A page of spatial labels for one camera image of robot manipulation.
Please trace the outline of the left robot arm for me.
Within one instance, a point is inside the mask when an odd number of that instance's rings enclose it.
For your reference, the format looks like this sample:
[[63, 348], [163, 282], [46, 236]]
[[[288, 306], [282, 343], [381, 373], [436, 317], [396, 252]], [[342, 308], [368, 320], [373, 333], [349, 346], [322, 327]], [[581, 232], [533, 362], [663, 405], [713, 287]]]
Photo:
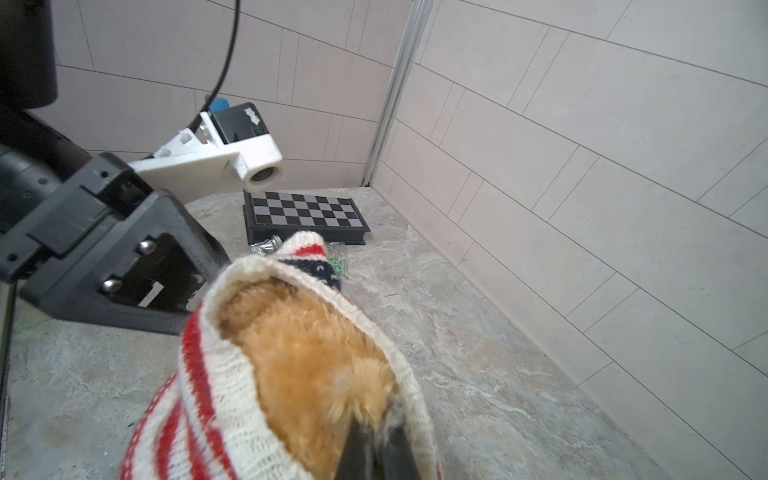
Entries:
[[169, 191], [33, 115], [58, 95], [51, 5], [1, 5], [1, 279], [61, 320], [177, 335], [229, 261]]

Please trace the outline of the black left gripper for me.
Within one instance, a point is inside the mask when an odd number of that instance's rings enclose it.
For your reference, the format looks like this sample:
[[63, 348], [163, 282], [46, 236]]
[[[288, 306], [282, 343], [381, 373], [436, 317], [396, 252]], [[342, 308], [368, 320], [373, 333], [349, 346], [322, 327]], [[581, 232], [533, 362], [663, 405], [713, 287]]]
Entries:
[[229, 262], [171, 193], [112, 154], [65, 181], [1, 154], [1, 280], [53, 318], [177, 335], [190, 298]]

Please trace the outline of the knitted american flag sweater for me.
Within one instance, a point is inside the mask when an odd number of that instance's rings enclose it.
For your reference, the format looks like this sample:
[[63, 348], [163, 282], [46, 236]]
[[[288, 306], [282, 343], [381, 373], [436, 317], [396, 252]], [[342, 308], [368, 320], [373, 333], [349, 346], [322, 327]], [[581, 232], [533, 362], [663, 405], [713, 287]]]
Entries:
[[[402, 414], [421, 479], [442, 475], [438, 442], [423, 391], [394, 342], [342, 292], [323, 238], [300, 231], [274, 254], [249, 255], [227, 267], [190, 316], [177, 367], [138, 423], [121, 466], [124, 479], [316, 479], [267, 424], [254, 367], [223, 337], [218, 313], [248, 285], [280, 279], [330, 303], [382, 350], [399, 387], [388, 413]], [[379, 430], [373, 479], [382, 479]]]

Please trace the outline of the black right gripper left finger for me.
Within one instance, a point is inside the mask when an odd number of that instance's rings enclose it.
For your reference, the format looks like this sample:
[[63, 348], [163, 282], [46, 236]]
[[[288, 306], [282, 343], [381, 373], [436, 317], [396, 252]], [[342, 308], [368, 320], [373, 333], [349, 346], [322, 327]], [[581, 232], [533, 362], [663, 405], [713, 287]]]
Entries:
[[334, 479], [372, 480], [374, 443], [374, 431], [352, 418]]

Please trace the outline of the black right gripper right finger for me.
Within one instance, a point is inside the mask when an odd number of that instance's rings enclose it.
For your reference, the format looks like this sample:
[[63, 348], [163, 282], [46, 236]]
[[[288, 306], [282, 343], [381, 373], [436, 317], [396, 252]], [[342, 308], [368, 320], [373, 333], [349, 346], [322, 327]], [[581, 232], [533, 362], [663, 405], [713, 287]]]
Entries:
[[384, 480], [420, 480], [402, 414], [388, 413], [379, 430], [379, 466]]

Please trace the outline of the tan plush teddy bear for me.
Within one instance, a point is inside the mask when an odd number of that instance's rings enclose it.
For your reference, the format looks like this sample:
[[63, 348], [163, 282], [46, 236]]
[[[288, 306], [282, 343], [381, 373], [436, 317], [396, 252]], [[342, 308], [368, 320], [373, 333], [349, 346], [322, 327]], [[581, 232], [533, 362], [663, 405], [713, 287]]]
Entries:
[[333, 478], [351, 421], [378, 428], [399, 392], [382, 350], [315, 292], [280, 279], [239, 290], [218, 321], [254, 367], [270, 429], [314, 478]]

